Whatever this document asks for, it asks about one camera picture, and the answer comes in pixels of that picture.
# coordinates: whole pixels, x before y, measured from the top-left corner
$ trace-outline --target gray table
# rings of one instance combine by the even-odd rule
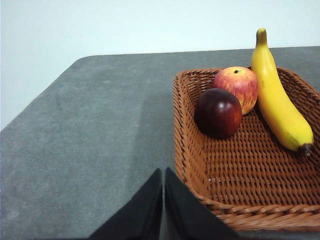
[[[320,47],[274,48],[279,67],[320,88]],[[252,49],[77,60],[1,131],[1,236],[87,237],[156,169],[174,168],[173,78],[249,66]],[[161,239],[167,236],[163,218]],[[245,236],[319,239],[314,232]]]

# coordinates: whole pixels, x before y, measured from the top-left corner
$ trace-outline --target apple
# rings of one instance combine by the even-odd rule
[[[233,135],[242,120],[239,100],[230,92],[211,88],[195,104],[194,121],[200,132],[214,138]]]
[[[242,115],[248,114],[258,98],[258,77],[249,68],[231,66],[220,70],[214,77],[212,88],[224,89],[239,100]]]

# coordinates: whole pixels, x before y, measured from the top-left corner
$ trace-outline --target wicker basket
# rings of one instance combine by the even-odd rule
[[[257,107],[243,116],[232,137],[214,139],[197,128],[194,108],[219,70],[185,70],[174,78],[177,175],[236,231],[320,231],[319,93],[297,74],[277,69],[288,96],[313,130],[309,157],[284,148]]]

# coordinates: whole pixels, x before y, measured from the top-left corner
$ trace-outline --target white wall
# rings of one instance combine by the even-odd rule
[[[319,0],[2,0],[1,129],[89,55],[320,45]]]

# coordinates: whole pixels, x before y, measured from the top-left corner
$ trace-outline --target banana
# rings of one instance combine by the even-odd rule
[[[309,156],[314,143],[312,129],[281,84],[265,28],[256,32],[251,69],[258,77],[258,106],[266,123],[283,146]]]

